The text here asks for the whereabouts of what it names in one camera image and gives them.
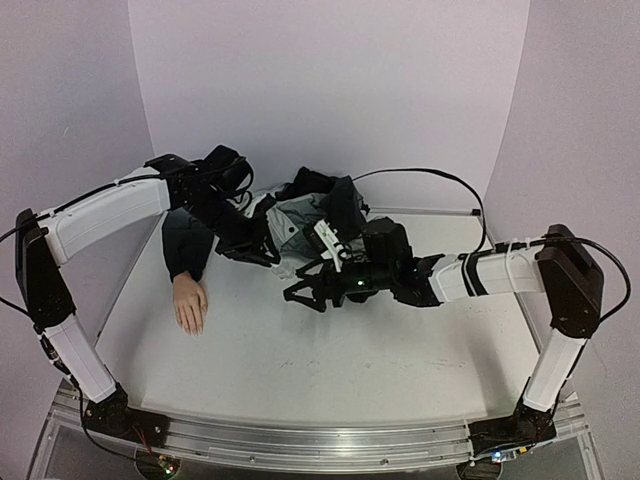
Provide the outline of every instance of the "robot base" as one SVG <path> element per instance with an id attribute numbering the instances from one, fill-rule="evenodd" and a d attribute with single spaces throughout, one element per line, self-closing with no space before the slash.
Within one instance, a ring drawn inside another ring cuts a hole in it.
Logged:
<path id="1" fill-rule="evenodd" d="M 129 408 L 128 395 L 117 384 L 116 391 L 99 403 L 89 402 L 83 420 L 88 430 L 140 443 L 141 436 L 150 447 L 161 447 L 167 437 L 169 418 Z"/>

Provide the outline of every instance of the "white cable tie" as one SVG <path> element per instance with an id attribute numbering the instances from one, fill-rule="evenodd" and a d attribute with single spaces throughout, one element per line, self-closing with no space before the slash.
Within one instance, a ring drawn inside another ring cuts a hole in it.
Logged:
<path id="1" fill-rule="evenodd" d="M 513 243 L 517 241 L 518 239 L 514 238 L 511 240 L 511 242 L 509 242 L 509 246 L 507 247 L 507 253 L 504 256 L 504 266 L 505 266 L 505 269 L 507 270 L 507 278 L 509 279 L 509 285 L 511 285 L 511 290 L 513 290 L 514 292 L 516 291 L 516 286 L 513 280 L 513 273 L 511 272 L 510 260 L 513 258 L 513 256 L 511 255 L 511 247 L 513 247 Z"/>

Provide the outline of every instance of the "gray fabric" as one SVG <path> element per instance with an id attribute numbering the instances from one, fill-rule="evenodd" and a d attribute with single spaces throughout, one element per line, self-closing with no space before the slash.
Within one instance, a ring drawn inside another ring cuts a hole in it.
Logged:
<path id="1" fill-rule="evenodd" d="M 325 218 L 326 213 L 320 207 L 324 197 L 325 194 L 310 193 L 278 202 L 267 211 L 269 231 L 281 254 L 294 254 L 310 260 L 318 257 L 302 229 Z"/>

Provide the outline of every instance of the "clothing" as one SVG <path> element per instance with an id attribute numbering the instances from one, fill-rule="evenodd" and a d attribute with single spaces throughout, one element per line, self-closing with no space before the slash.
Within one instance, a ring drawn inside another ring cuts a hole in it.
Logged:
<path id="1" fill-rule="evenodd" d="M 266 215 L 269 232 L 281 255 L 309 261 L 319 254 L 307 241 L 303 230 L 326 219 L 342 242 L 360 234 L 368 212 L 350 177 L 328 177 L 303 167 L 294 181 L 275 193 L 257 196 L 247 209 L 251 215 Z M 162 225 L 163 254 L 169 276 L 185 271 L 198 281 L 202 277 L 214 235 L 186 210 L 169 212 Z"/>

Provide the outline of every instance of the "white backdrop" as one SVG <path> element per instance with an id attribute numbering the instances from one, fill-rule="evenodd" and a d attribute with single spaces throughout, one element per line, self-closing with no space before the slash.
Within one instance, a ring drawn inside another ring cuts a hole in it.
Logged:
<path id="1" fill-rule="evenodd" d="M 427 166 L 484 195 L 527 0 L 129 3 L 156 154 L 201 158 L 223 143 L 249 157 L 257 186 L 301 165 L 353 175 Z M 359 186 L 369 203 L 475 206 L 445 180 L 385 177 Z"/>

